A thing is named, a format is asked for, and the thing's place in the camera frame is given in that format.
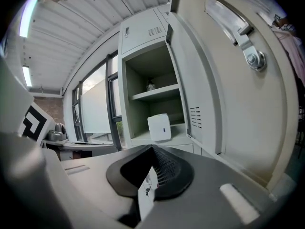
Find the fluorescent light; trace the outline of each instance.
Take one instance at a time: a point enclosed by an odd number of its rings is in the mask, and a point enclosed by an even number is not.
[[[22,69],[27,86],[32,86],[29,68],[27,66],[23,66]]]
[[[31,17],[32,17],[36,3],[37,3],[37,0],[28,0],[26,2],[25,8],[24,8],[24,11],[22,14],[22,18],[21,18],[19,36],[28,37],[30,21],[31,21]]]

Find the white box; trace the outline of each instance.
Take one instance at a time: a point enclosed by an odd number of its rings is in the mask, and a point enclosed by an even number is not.
[[[163,141],[172,138],[170,120],[167,114],[158,114],[147,118],[151,140]]]

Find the brick wall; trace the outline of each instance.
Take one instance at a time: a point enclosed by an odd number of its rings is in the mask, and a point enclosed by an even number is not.
[[[51,116],[56,123],[64,124],[62,98],[35,97],[34,102]]]

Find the small bottle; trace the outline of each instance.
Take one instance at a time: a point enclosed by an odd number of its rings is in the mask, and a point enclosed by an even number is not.
[[[156,89],[156,86],[154,85],[154,83],[152,82],[151,79],[148,79],[148,84],[146,86],[147,91],[151,91]]]

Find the ceiling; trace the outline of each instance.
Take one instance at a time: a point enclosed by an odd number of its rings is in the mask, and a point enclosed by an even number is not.
[[[29,66],[33,88],[60,90],[81,57],[104,33],[133,14],[168,1],[40,0],[28,37],[8,36],[8,60]]]

